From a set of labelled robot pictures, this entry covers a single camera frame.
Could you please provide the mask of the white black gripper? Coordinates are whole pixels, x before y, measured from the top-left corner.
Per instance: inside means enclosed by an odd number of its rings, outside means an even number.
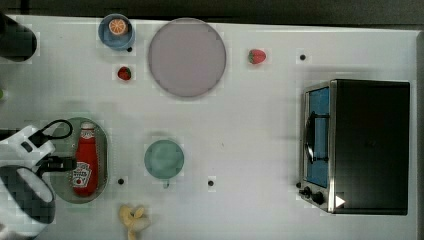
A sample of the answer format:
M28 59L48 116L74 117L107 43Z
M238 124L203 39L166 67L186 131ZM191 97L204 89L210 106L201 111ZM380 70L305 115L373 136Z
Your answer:
M2 163L37 163L55 151L42 131L29 125L1 141ZM77 167L74 157L50 156L41 161L40 172L66 172Z

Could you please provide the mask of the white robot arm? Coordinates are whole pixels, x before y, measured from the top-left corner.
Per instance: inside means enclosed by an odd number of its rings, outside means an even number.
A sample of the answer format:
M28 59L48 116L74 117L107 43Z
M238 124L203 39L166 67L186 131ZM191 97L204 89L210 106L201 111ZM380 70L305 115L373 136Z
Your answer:
M48 172L76 168L73 157L55 156L52 137L29 125L1 141L1 240L30 240L55 218Z

